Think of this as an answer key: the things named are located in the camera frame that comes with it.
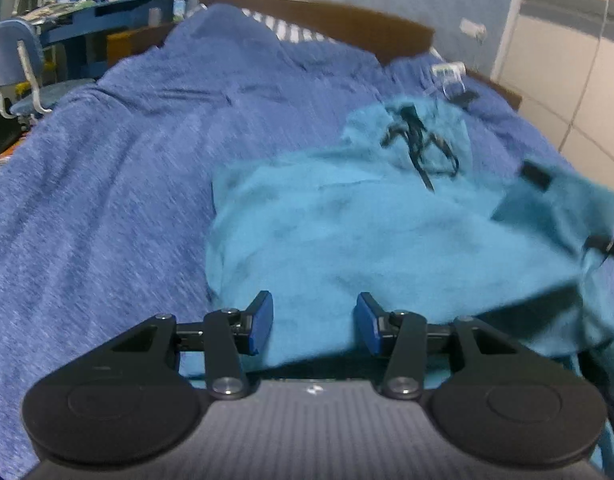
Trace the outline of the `brown wooden headboard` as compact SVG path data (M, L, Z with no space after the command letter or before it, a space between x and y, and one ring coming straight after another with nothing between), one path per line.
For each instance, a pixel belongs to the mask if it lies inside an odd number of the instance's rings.
M313 32L351 46L369 51L382 63L395 58L414 56L429 51L433 46L435 29L420 23L370 9L327 0L197 0L211 6L225 3L237 8L249 9L281 18L286 22L309 28ZM106 38L108 68L123 58L162 46L176 24L117 32ZM496 90L516 112L522 104L522 96L494 82L476 70L467 69L467 75Z

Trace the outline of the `blue bed blanket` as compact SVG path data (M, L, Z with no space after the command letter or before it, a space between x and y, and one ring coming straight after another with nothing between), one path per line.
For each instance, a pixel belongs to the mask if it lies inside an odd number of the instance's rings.
M20 411L40 378L147 318L199 321L258 294L211 299L219 168L329 148L356 110L406 98L462 113L477 170L572 169L496 91L435 79L437 62L291 44L216 4L60 99L0 170L0 474L36 465ZM450 100L465 90L479 98L462 110Z

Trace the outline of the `blue desk chair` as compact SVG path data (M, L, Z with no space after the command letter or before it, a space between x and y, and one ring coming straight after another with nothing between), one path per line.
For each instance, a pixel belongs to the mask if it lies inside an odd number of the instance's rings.
M18 119L46 116L52 107L71 91L93 84L93 79L70 79L44 84L45 57L42 45L27 21L9 18L0 22L0 114L3 118ZM10 105L3 88L16 88L26 82L30 93Z

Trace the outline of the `white wall socket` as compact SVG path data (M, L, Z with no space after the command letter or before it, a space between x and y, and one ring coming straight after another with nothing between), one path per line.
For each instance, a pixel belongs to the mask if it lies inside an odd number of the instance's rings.
M485 24L476 23L467 18L462 18L459 25L460 32L463 35L475 39L479 42L484 42L487 38L488 30Z

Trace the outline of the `blue bookshelf desk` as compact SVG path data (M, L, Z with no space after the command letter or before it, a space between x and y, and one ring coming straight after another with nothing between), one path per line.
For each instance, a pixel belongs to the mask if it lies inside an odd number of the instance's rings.
M106 38L181 20L187 0L14 0L42 47L61 47L61 79L98 78L111 63Z

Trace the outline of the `beige wardrobe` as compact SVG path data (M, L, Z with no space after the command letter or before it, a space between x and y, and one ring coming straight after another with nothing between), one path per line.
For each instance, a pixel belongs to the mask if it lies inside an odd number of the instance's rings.
M520 116L614 190L614 0L512 0L494 72Z

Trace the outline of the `teal hooded sweatshirt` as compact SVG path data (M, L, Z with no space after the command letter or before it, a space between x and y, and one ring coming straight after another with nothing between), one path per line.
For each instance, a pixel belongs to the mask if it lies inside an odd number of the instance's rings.
M216 170L205 274L275 320L254 372L357 361L357 297L444 323L476 315L568 364L589 351L614 401L614 192L562 164L477 170L462 113L401 98L356 110L339 144Z

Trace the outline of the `striped pillow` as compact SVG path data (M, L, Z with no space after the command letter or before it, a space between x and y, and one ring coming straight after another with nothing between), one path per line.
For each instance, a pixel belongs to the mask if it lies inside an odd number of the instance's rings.
M315 32L309 28L293 24L288 21L281 20L281 18L275 18L272 15L264 14L259 11L253 11L246 8L242 8L241 12L257 21L260 24L265 25L275 36L281 41L290 42L291 44L299 44L300 42L318 41L318 42L334 42L334 39L324 36L321 32Z

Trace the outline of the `black smartphone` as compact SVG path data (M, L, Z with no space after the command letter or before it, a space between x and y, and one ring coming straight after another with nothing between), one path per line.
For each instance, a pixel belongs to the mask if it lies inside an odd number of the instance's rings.
M462 110L467 110L468 107L479 98L479 93L474 90L465 90L456 96L452 96L450 102Z

